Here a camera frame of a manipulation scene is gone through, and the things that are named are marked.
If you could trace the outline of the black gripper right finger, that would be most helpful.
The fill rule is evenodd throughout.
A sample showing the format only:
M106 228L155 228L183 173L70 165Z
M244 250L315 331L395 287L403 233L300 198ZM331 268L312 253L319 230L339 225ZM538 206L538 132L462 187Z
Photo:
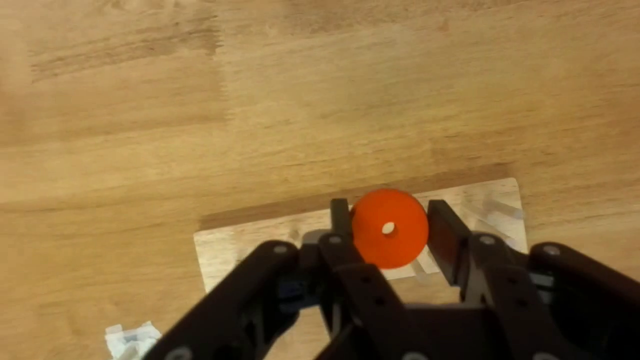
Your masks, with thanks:
M460 299L427 311L438 357L640 360L640 281L558 242L518 251L427 203L436 265Z

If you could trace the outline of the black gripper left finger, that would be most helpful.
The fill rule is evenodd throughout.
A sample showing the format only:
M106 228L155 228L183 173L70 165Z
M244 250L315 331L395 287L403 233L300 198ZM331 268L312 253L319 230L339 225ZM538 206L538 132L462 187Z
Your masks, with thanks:
M330 230L273 253L256 248L188 309L144 360L262 360L300 311L315 307L330 333L318 360L403 360L423 346L411 316L354 245L352 206L330 202Z

